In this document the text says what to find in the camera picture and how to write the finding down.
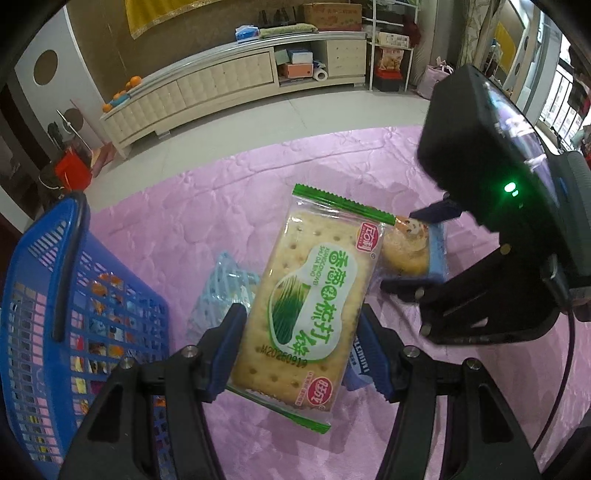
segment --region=brand logo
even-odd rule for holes
[[[326,377],[315,378],[308,387],[308,401],[315,407],[324,405],[331,395],[332,383]]]
[[[363,222],[357,237],[357,250],[372,252],[378,244],[379,231],[373,223]]]

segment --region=round cookie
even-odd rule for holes
[[[382,256],[389,268],[402,275],[426,275],[429,269],[427,225],[412,218],[397,216],[396,225],[384,235]]]

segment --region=pink blanket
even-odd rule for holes
[[[295,183],[309,184],[399,215],[440,200],[420,170],[420,127],[375,128],[303,138],[225,158],[170,178],[93,215],[92,231],[170,304],[172,349],[184,344],[186,320],[223,250],[261,273],[284,221]],[[449,224],[452,273],[498,246],[495,235],[464,214]],[[533,444],[558,390],[567,350],[567,321],[545,337],[519,345],[438,347],[418,335],[414,306],[373,291],[368,301],[381,322],[406,344],[433,358],[480,358]],[[591,331],[577,323],[573,371],[553,428],[540,446],[541,468],[578,426],[591,399]],[[388,443],[397,406],[373,387],[343,387],[331,430],[320,435],[224,392],[206,406],[214,444],[231,479],[372,479]],[[439,402],[428,478],[439,477],[445,429]]]

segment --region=cardboard box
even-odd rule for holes
[[[312,63],[314,61],[312,52],[305,48],[288,48],[287,53],[292,63]]]
[[[286,63],[279,65],[279,75],[289,79],[312,77],[314,65],[311,63]]]
[[[275,63],[277,65],[283,65],[284,63],[290,62],[290,56],[287,50],[282,48],[281,50],[275,50]]]
[[[359,4],[304,4],[304,21],[323,31],[361,31]]]
[[[385,47],[409,48],[410,38],[397,33],[379,32],[377,43]]]

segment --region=tissue box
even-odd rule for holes
[[[387,47],[409,48],[410,39],[406,35],[397,33],[378,33],[378,43]]]
[[[279,75],[289,79],[312,77],[314,65],[311,63],[286,63],[279,66]]]
[[[283,65],[284,63],[290,62],[290,56],[286,49],[275,50],[275,63],[277,65]]]
[[[288,48],[287,53],[290,56],[290,62],[292,63],[312,63],[314,57],[310,50],[305,48]]]

